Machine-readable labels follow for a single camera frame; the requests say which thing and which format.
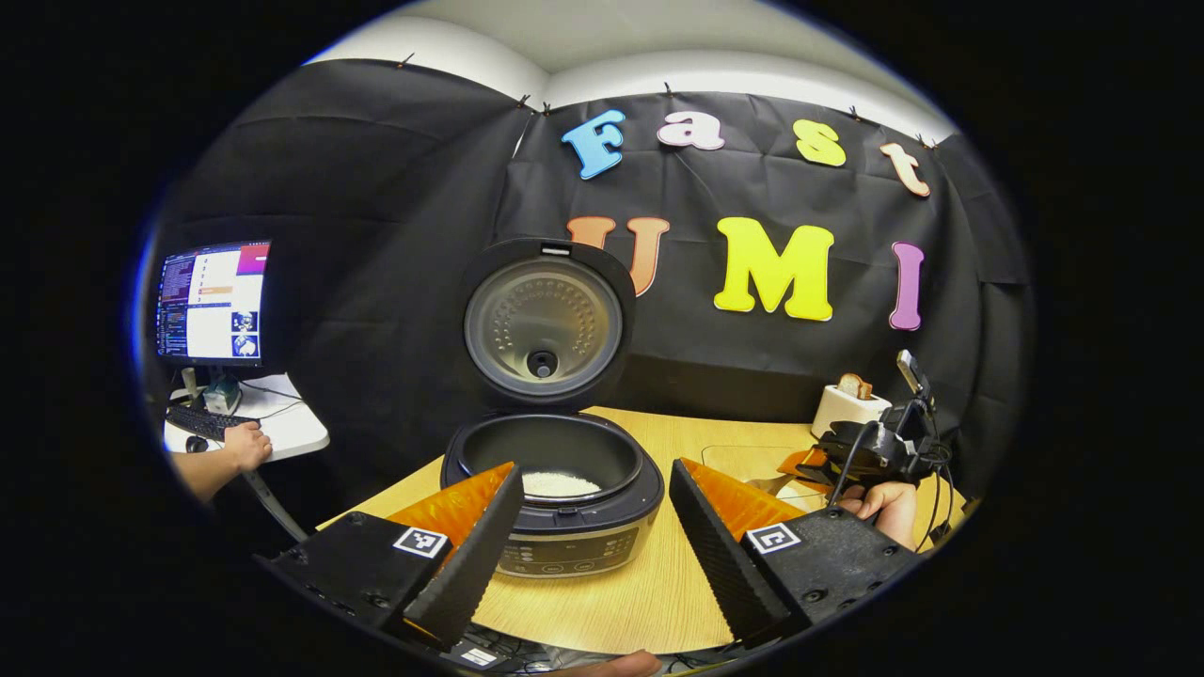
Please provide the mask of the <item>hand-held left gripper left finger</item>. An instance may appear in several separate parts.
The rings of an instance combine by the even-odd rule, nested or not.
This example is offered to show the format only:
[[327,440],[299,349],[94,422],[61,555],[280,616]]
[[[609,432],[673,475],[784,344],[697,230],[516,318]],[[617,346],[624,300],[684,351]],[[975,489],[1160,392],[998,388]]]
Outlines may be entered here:
[[498,567],[523,498],[520,470],[503,463],[386,518],[348,511],[259,563],[346,622],[452,650]]

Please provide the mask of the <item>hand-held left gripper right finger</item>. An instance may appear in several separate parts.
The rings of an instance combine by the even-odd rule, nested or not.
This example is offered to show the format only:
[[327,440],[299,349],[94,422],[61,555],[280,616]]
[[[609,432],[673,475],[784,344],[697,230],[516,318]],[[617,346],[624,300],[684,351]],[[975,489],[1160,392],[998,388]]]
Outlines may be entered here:
[[803,513],[687,458],[673,463],[669,499],[722,618],[749,648],[828,622],[922,561],[842,507]]

